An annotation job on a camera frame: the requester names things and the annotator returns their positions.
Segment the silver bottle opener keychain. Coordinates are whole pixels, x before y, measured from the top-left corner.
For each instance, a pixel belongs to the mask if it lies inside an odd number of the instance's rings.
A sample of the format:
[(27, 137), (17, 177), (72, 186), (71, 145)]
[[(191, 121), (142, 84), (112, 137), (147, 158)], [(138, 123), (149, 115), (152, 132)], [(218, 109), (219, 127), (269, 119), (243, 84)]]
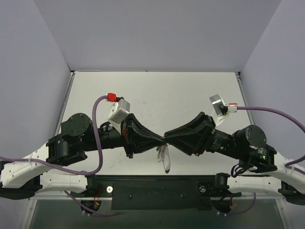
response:
[(156, 148), (157, 154), (157, 161), (162, 162), (163, 168), (166, 174), (168, 174), (171, 170), (171, 161), (170, 161), (170, 155), (169, 155), (169, 149), (168, 145), (162, 145), (158, 146)]

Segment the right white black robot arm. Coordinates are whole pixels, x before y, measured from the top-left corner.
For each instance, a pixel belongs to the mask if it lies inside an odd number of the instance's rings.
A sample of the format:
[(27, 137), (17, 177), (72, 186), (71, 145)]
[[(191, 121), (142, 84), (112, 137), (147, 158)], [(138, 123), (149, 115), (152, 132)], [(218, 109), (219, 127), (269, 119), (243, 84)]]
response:
[(305, 204), (305, 170), (266, 143), (256, 125), (227, 134), (217, 130), (211, 116), (201, 112), (189, 123), (164, 134), (166, 143), (187, 155), (219, 153), (237, 159), (229, 174), (218, 173), (213, 190), (218, 195), (250, 192), (283, 196), (287, 202)]

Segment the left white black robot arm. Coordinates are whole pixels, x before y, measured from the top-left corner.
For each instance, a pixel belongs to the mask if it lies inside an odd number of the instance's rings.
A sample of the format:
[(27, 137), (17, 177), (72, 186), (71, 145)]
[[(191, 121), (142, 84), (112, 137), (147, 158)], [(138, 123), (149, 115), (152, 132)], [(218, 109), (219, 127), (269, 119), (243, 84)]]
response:
[[(165, 144), (164, 138), (140, 124), (134, 114), (121, 123), (108, 120), (98, 128), (102, 149), (123, 147), (128, 158)], [(72, 191), (89, 197), (99, 192), (95, 174), (52, 174), (48, 164), (65, 168), (96, 151), (93, 121), (83, 113), (74, 114), (61, 124), (61, 133), (48, 140), (22, 162), (0, 161), (0, 196), (20, 200), (41, 192)]]

